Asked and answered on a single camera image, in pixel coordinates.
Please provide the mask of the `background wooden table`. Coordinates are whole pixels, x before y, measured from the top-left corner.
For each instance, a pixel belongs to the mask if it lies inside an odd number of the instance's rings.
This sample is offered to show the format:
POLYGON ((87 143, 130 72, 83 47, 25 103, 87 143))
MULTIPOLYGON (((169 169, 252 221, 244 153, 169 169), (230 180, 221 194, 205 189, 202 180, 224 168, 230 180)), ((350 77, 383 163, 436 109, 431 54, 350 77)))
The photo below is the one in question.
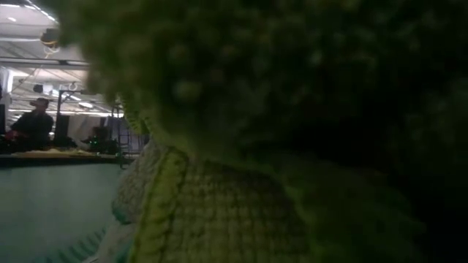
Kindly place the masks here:
POLYGON ((79 164, 130 164, 133 159, 113 155, 68 154, 65 152, 20 152, 0 154, 0 169, 79 164))

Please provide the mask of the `person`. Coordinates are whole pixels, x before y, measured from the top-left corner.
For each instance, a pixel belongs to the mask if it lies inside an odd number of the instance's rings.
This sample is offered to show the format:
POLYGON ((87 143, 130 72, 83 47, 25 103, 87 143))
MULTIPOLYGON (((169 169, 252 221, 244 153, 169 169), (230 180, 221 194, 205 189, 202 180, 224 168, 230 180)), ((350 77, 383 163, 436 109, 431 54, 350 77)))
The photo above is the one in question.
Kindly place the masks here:
POLYGON ((30 105, 34 109, 23 113, 5 135, 6 140, 13 142, 19 151, 42 150, 50 142, 54 120, 46 113, 49 100, 40 97, 30 105))

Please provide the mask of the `green table mat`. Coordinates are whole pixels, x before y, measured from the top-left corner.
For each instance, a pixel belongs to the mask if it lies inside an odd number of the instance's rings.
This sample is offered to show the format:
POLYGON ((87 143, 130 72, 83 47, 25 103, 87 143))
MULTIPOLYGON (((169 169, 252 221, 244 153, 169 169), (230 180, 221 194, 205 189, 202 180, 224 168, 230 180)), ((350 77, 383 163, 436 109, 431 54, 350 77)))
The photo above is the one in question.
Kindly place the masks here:
POLYGON ((120 175, 117 164, 0 169, 0 263, 40 263, 106 227, 120 175))

